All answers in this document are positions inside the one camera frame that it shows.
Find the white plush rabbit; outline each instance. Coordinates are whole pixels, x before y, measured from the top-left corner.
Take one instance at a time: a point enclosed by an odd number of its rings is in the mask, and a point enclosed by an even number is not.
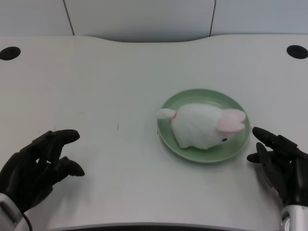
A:
[[[231,140],[245,128],[246,114],[236,109],[190,103],[177,111],[167,108],[157,113],[159,119],[170,119],[173,134],[181,148],[194,146],[208,149]]]

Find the pink bunny ear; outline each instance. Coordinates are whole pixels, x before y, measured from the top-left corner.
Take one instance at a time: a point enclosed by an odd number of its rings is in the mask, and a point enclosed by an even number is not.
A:
[[[236,109],[226,109],[222,111],[222,115],[217,124],[217,130],[226,133],[238,133],[245,129],[243,122],[246,114]]]
[[[246,114],[243,111],[237,110],[237,109],[225,109],[222,110],[222,116],[225,117],[230,117],[233,120],[237,121],[237,122],[245,122],[246,120]]]

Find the black cable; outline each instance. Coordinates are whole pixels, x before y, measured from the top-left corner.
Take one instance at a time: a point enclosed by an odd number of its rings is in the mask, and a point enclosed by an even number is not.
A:
[[[31,222],[30,222],[29,218],[24,213],[23,213],[23,217],[24,217],[24,219],[26,220],[26,222],[27,222],[27,224],[29,226],[29,231],[33,231],[32,225],[31,225]]]

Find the white wall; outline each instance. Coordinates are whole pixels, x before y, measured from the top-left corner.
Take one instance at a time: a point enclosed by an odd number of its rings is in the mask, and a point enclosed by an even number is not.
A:
[[[65,0],[75,35],[173,42],[209,36],[214,0]]]
[[[72,35],[62,0],[0,0],[0,36]]]
[[[217,0],[211,35],[307,33],[308,0]]]
[[[76,35],[128,42],[209,36],[215,0],[65,0]],[[308,0],[217,0],[211,35],[308,34]],[[0,36],[72,35],[63,0],[0,0]]]

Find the white table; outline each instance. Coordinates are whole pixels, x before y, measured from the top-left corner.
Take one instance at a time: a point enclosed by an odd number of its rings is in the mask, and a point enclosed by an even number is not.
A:
[[[254,137],[236,158],[195,164],[162,144],[155,113],[179,91],[218,90],[239,102],[255,126],[308,151],[308,59],[290,57],[286,48],[293,44],[308,48],[308,36],[143,44],[0,38],[0,49],[21,49],[18,58],[0,61],[0,167],[47,130],[81,135],[63,155],[86,175],[58,183],[28,212],[35,230],[123,223],[277,230],[277,195],[246,161],[255,152]]]

